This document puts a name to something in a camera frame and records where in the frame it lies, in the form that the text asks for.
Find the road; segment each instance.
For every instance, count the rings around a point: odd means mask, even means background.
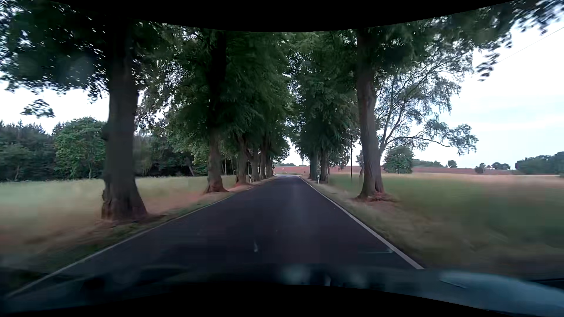
[[[216,263],[328,263],[414,269],[300,177],[286,176],[115,245],[59,275],[91,276],[140,266]],[[51,284],[55,277],[33,288]]]

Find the distant tree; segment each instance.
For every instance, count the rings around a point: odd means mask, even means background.
[[[18,180],[21,168],[29,160],[31,152],[19,143],[3,144],[0,147],[0,165],[14,166],[13,181]]]
[[[555,155],[527,157],[515,163],[515,169],[523,174],[561,174],[563,172],[564,152]]]
[[[554,155],[554,172],[564,177],[564,151]]]
[[[423,161],[416,158],[413,159],[413,166],[418,166],[422,168],[443,168],[444,166],[439,161]]]
[[[67,122],[55,137],[57,169],[69,178],[97,176],[105,156],[104,124],[92,117]]]
[[[413,151],[407,146],[388,150],[384,158],[384,170],[388,173],[409,174],[412,172]]]
[[[54,173],[53,137],[41,125],[0,121],[0,180],[47,180]]]
[[[137,175],[147,176],[153,166],[152,139],[144,130],[133,135],[133,166]]]

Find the green field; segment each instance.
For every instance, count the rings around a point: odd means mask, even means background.
[[[537,274],[564,263],[564,181],[553,176],[384,174],[399,201],[349,198],[358,176],[333,174],[326,193],[431,267]]]

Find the forest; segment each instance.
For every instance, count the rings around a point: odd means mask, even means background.
[[[269,178],[290,140],[310,162],[309,177],[317,179],[319,166],[327,182],[329,167],[348,162],[360,141],[359,198],[379,199],[389,150],[431,142],[459,155],[477,150],[469,125],[448,126],[440,116],[467,75],[485,80],[494,71],[495,50],[511,46],[512,28],[542,34],[561,10],[562,1],[515,0],[402,24],[267,33],[2,0],[0,80],[8,91],[109,95],[106,122],[82,118],[49,134],[3,124],[2,177],[101,177],[102,217],[135,219],[147,214],[136,175],[207,174],[205,192],[223,192],[227,161],[237,184],[249,182],[246,170],[253,182]],[[486,53],[477,68],[476,50]],[[23,113],[56,116],[41,99]]]

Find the tree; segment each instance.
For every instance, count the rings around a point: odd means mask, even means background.
[[[358,139],[350,76],[339,76],[340,47],[328,32],[308,32],[296,40],[293,93],[296,96],[293,143],[310,162],[310,179],[327,182],[329,168],[348,161]]]
[[[283,34],[180,26],[172,30],[167,40],[175,49],[159,60],[141,116],[150,121],[169,107],[170,130],[188,147],[206,149],[205,192],[225,191],[221,146],[238,153],[238,184],[246,182],[248,161],[258,180],[259,159],[263,156],[265,166],[271,163],[266,144],[278,137],[274,130],[285,121]]]
[[[133,163],[136,175],[147,176],[153,167],[153,138],[141,130],[133,136]]]
[[[413,152],[409,147],[400,146],[389,149],[384,158],[384,170],[388,173],[410,174]]]
[[[499,163],[499,162],[495,162],[491,165],[492,168],[496,169],[496,170],[508,170],[510,169],[509,164],[507,163]]]
[[[22,165],[29,159],[30,151],[21,144],[3,144],[0,148],[0,162],[3,166],[15,166],[14,182],[18,180]]]
[[[360,166],[359,177],[362,177],[364,175],[364,156],[362,155],[362,150],[356,156],[356,163]]]
[[[107,92],[102,217],[144,217],[133,167],[134,118],[138,92],[156,68],[153,55],[168,51],[162,25],[46,0],[5,0],[0,6],[0,72],[7,90],[83,89],[92,100]]]
[[[517,25],[525,30],[538,25],[544,29],[558,18],[561,8],[562,1],[517,0],[429,20],[363,28],[354,32],[342,31],[342,36],[347,39],[347,48],[356,55],[354,75],[360,141],[365,156],[364,183],[359,197],[368,198],[375,196],[376,192],[384,192],[377,164],[380,157],[378,128],[373,116],[383,80],[393,78],[393,75],[429,58],[426,52],[430,43],[456,45],[458,52],[466,54],[471,54],[475,49],[494,52],[502,45],[511,45],[512,26]],[[478,67],[484,77],[493,70],[499,54],[494,52],[488,57],[489,61]]]
[[[56,178],[53,137],[41,125],[0,121],[0,180]]]
[[[444,166],[439,161],[423,161],[416,158],[412,161],[413,166],[420,166],[425,168],[443,168]]]
[[[97,176],[105,156],[104,124],[92,117],[84,117],[67,122],[57,133],[57,168],[68,178]]]
[[[526,157],[515,163],[515,169],[523,174],[561,174],[564,152],[555,155]]]

